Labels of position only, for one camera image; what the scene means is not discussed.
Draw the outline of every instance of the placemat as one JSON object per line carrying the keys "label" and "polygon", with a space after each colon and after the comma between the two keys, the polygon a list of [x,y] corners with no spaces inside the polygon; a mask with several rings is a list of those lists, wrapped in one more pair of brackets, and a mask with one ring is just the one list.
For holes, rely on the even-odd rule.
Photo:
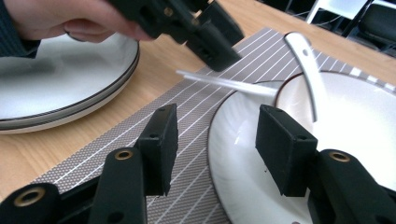
{"label": "placemat", "polygon": [[[235,48],[243,59],[221,73],[205,67],[198,73],[228,79],[258,82],[285,80],[301,73],[283,35],[264,28]],[[360,69],[315,51],[322,71],[345,73],[372,82],[387,91],[391,86]],[[211,181],[207,163],[207,132],[210,121],[230,91],[215,85],[183,80],[72,157],[34,182],[54,183],[65,192],[101,174],[106,155],[119,147],[131,147],[152,113],[162,105],[177,104],[179,148],[167,197],[147,197],[149,223],[227,223]]]}

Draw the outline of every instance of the table surface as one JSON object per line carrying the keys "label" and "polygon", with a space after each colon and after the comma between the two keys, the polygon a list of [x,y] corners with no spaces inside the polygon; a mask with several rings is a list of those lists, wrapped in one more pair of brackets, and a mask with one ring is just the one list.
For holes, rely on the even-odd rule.
{"label": "table surface", "polygon": [[[315,49],[363,72],[396,85],[396,60],[306,24],[254,0],[219,0],[246,36],[268,27],[282,34],[306,35]],[[177,69],[197,71],[205,65],[170,37],[141,42],[140,62],[126,88],[90,115],[50,130],[0,136],[0,201],[29,184],[94,139],[130,117],[172,87]]]}

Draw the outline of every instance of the black clamp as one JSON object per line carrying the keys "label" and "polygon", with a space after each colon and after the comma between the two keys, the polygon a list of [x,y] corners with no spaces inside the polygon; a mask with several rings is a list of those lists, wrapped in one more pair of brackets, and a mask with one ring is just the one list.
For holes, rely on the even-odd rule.
{"label": "black clamp", "polygon": [[281,195],[304,197],[314,223],[396,223],[396,194],[352,155],[318,140],[285,111],[261,105],[256,148]]}
{"label": "black clamp", "polygon": [[18,189],[0,204],[0,222],[147,223],[146,196],[169,192],[177,139],[177,107],[163,106],[133,147],[106,156],[100,176],[63,194],[51,183]]}
{"label": "black clamp", "polygon": [[207,0],[110,0],[129,21],[137,21],[151,37],[172,36],[186,44],[215,71],[222,71],[241,57],[233,45],[244,35],[216,1]]}

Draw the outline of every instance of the finger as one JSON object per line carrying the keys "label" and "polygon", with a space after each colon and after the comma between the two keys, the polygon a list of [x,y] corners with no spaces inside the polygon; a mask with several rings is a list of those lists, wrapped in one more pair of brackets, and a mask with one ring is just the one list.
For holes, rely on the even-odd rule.
{"label": "finger", "polygon": [[69,33],[83,33],[99,35],[107,31],[107,28],[98,23],[83,19],[71,20],[64,23],[64,30]]}
{"label": "finger", "polygon": [[78,1],[78,10],[81,18],[93,21],[123,35],[139,40],[150,40],[149,37],[135,21],[127,21],[106,0]]}
{"label": "finger", "polygon": [[106,31],[102,34],[97,34],[97,35],[91,35],[91,34],[85,34],[85,33],[68,33],[70,37],[78,40],[78,41],[87,41],[87,42],[92,42],[92,43],[101,43],[105,41],[107,38],[112,36],[114,32],[112,31]]}

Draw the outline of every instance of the sleeve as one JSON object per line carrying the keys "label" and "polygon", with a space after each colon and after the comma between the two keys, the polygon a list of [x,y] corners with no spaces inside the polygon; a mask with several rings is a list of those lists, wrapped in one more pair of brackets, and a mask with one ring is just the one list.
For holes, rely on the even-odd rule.
{"label": "sleeve", "polygon": [[19,38],[3,0],[0,0],[0,57],[34,58],[40,41]]}

